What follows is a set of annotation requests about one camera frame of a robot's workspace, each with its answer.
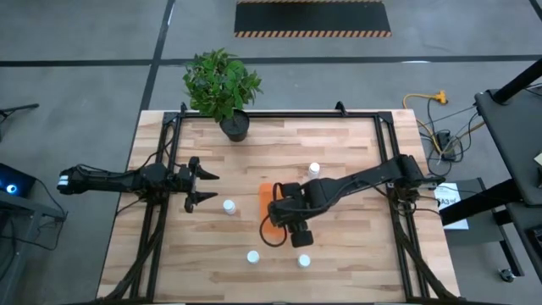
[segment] yellow and black striped mat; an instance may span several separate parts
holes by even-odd
[[[380,0],[243,0],[235,37],[390,37]]]

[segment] yellow cable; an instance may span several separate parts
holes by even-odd
[[[430,99],[434,99],[436,100],[439,95],[434,95],[434,96],[431,96],[431,95],[427,95],[427,94],[416,94],[416,93],[413,93],[413,94],[407,94],[405,95],[405,97],[403,97],[403,108],[404,109],[408,109],[407,107],[407,99],[409,97],[424,97],[424,98],[430,98]],[[445,152],[442,152],[440,150],[440,147],[439,147],[439,144],[435,138],[435,135],[433,134],[433,132],[431,132],[431,130],[429,129],[429,127],[427,127],[426,124],[424,124],[422,121],[420,121],[419,119],[416,119],[416,121],[418,122],[418,124],[420,124],[421,127],[423,127],[429,134],[429,137],[431,138],[431,141],[433,142],[433,145],[434,145],[434,149],[437,151],[437,153],[439,153],[440,156],[442,156],[444,153],[449,153],[449,152],[453,152],[454,151],[454,148],[459,144],[459,142],[461,141],[461,139],[468,135],[469,133],[472,133],[473,131],[477,130],[478,128],[482,127],[485,125],[485,122],[481,122],[481,123],[478,123],[476,124],[474,127],[472,127],[471,129],[465,131],[463,134],[461,134],[460,136],[457,137],[457,141],[456,143],[452,144],[451,147],[449,149],[447,149]]]
[[[435,96],[431,96],[431,95],[427,95],[427,94],[406,94],[405,97],[403,97],[403,108],[404,109],[408,109],[407,107],[407,99],[409,97],[424,97],[424,98],[430,98],[430,99],[435,99]],[[420,121],[419,119],[416,119],[416,121],[418,122],[418,124],[420,124],[428,133],[429,133],[429,137],[431,138],[432,142],[433,142],[433,145],[434,145],[434,148],[436,149],[437,153],[439,153],[439,155],[442,155],[442,151],[440,151],[440,148],[439,148],[439,144],[437,143],[436,139],[434,138],[434,135],[433,135],[433,132],[431,132],[431,130],[424,124],[422,123],[422,121]]]

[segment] black plant pot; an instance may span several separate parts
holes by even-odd
[[[220,121],[220,129],[231,141],[245,140],[249,125],[248,114],[239,109],[234,109],[233,118]]]

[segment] concrete floor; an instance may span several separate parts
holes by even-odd
[[[226,46],[242,57],[513,55],[542,53],[542,24],[528,0],[384,0],[390,39],[239,40],[231,37],[233,0],[177,0],[163,58]],[[0,0],[0,60],[151,58],[165,0]],[[473,104],[473,95],[502,86],[530,62],[442,64],[250,65],[263,78],[256,109],[400,108],[407,93],[446,90],[450,103],[433,105],[434,119]],[[54,189],[58,172],[78,163],[124,170],[138,118],[148,67],[0,68],[0,107],[40,103],[2,125],[2,163],[44,180]],[[188,102],[182,67],[161,67],[150,109],[178,109]],[[426,121],[426,101],[409,105]],[[473,111],[443,120],[457,130]],[[492,164],[484,167],[479,160]],[[486,186],[509,177],[489,132],[473,146],[449,180],[480,176]],[[55,197],[69,210],[58,249],[35,249],[17,304],[91,300],[118,194],[89,192]],[[41,192],[34,196],[48,202]],[[517,233],[507,227],[526,276],[507,284],[495,276],[506,260],[498,244],[450,244],[462,296],[472,301],[538,304],[540,282]],[[52,242],[45,234],[42,242]]]

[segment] white label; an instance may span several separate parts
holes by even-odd
[[[455,183],[442,183],[434,190],[434,197],[439,199],[440,206],[439,211],[443,208],[448,208],[461,201],[459,191],[457,191],[457,184]],[[466,219],[459,220],[453,224],[445,225],[445,230],[468,230],[468,223]]]
[[[534,161],[536,161],[537,164],[540,164],[542,166],[542,153],[534,157]]]

